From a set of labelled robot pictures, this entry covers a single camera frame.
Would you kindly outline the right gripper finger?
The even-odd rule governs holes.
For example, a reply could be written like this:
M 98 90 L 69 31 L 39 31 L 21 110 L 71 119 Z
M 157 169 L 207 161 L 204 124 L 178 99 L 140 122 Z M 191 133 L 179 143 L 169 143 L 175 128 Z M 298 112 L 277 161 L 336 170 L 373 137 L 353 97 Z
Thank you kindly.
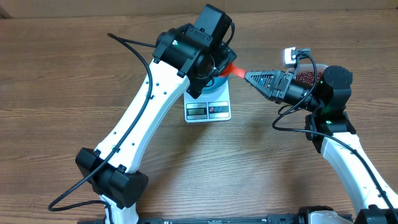
M 246 81 L 272 81 L 274 78 L 278 78 L 280 70 L 261 70 L 261 71 L 249 71 L 246 72 L 244 78 Z
M 273 82 L 272 80 L 260 80 L 259 82 L 257 81 L 252 81 L 252 80 L 246 80 L 252 87 L 254 87 L 263 97 L 266 99 L 270 99 L 273 91 Z

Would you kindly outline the red plastic measuring scoop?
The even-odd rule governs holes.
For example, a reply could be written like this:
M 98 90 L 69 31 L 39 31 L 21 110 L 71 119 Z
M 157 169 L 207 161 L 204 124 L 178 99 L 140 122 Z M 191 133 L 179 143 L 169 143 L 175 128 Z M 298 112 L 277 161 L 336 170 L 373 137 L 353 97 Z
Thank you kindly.
M 247 71 L 245 69 L 239 68 L 230 63 L 220 74 L 219 77 L 227 77 L 230 74 L 236 75 L 237 77 L 244 78 Z

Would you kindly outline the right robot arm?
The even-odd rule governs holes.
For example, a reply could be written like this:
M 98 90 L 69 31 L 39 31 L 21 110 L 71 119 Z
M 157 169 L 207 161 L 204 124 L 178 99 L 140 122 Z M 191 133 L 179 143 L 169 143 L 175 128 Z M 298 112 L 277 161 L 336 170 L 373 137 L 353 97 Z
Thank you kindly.
M 381 177 L 361 146 L 345 111 L 353 74 L 332 65 L 250 71 L 244 79 L 267 100 L 282 103 L 272 127 L 301 132 L 328 161 L 347 191 L 355 223 L 397 223 L 397 193 Z

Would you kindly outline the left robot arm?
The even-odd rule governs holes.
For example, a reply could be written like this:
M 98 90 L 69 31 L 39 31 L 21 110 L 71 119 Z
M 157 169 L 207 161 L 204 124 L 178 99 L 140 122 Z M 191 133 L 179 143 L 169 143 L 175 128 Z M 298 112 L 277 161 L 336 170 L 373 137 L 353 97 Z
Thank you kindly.
M 183 99 L 188 123 L 231 118 L 228 69 L 234 23 L 206 5 L 197 20 L 159 35 L 147 75 L 126 112 L 94 149 L 79 151 L 76 164 L 99 195 L 104 223 L 137 223 L 136 203 L 148 178 L 139 171 L 144 151 L 172 105 Z

